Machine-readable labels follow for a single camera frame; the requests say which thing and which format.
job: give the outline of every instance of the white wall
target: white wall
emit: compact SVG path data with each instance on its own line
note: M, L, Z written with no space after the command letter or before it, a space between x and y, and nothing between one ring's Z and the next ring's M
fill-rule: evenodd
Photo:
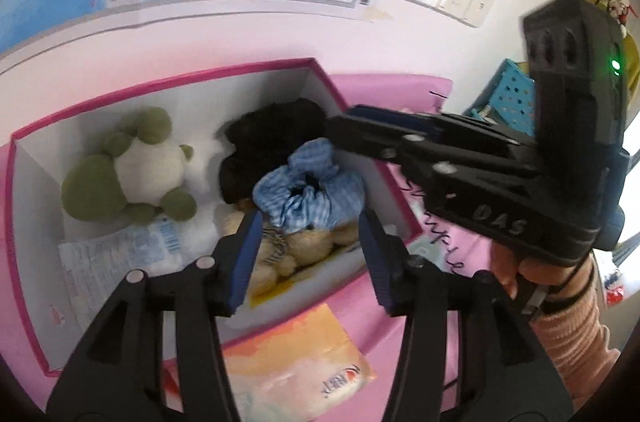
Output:
M238 14L105 32L40 54L0 76L0 144L11 131L104 92L241 62L318 57L330 73L409 72L454 81L447 109L464 109L504 57L522 58L518 18L546 0L497 0L479 29L402 0L387 20Z

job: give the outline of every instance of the green plush toy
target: green plush toy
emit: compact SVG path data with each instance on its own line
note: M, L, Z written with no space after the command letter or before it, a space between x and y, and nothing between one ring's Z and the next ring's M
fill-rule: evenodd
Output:
M180 186L193 148L170 139L171 118L161 108L140 113L102 143L62 183L62 206L75 219L109 222L122 213L149 224L164 212L175 221L196 214L194 198Z

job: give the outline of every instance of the blue plaid cloth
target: blue plaid cloth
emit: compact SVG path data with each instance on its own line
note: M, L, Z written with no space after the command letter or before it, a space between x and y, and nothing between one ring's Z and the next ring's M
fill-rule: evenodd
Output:
M289 164L268 173L254 187L254 202L285 234L314 227L335 229L358 218L364 208L364 182L354 171L333 163L328 139L305 142ZM319 184L316 190L306 176Z

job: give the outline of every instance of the orange plastic bag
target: orange plastic bag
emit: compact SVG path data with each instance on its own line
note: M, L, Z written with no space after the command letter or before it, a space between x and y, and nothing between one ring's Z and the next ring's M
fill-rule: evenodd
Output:
M307 422L375 378L326 304L223 350L243 422ZM178 376L168 369L167 404L180 409Z

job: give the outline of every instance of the stuffed toy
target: stuffed toy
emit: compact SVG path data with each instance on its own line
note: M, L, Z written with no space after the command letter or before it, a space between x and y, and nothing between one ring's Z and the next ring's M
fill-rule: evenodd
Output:
M284 233L300 266L326 258L334 245L358 240L364 181L354 171L341 170L333 158L328 139L305 142L254 187L254 203Z
M231 213L225 220L224 234L234 235L243 217L242 211ZM277 285L279 278L289 277L297 267L298 262L289 254L283 237L265 223L247 294L251 297L266 294Z
M250 199L258 180L286 164L300 145L322 136L325 119L321 107L301 98L246 113L228 125L225 137L236 150L220 164L223 200Z
M225 220L224 234L238 231L244 212L235 211ZM264 223L262 242L258 248L254 271L249 280L250 297L266 294L278 281L329 256L335 245L351 245L358 241L358 222L351 222L335 231L305 229L283 235L269 222Z
M144 110L108 135L103 153L81 160L62 183L62 205L75 219L109 222L121 214L145 225L156 215L186 221L196 214L194 198L181 189L193 148L171 139L169 114Z

